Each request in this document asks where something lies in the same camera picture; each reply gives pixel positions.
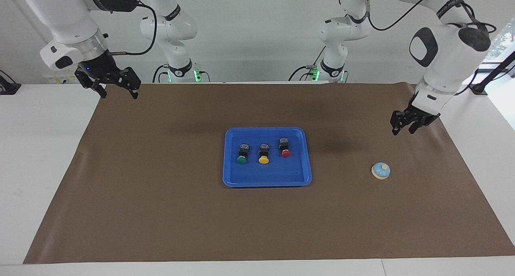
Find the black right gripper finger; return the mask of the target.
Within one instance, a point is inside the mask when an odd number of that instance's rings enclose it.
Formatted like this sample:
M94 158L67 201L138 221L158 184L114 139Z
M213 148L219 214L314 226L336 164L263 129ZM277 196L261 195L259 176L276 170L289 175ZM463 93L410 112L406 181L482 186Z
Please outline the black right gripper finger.
M92 89L97 92L102 99L107 96L107 92L100 84L99 80L92 80L83 70L76 70L75 76L83 88Z
M131 67L121 70L121 87L128 90L133 99L138 98L140 84L141 80Z

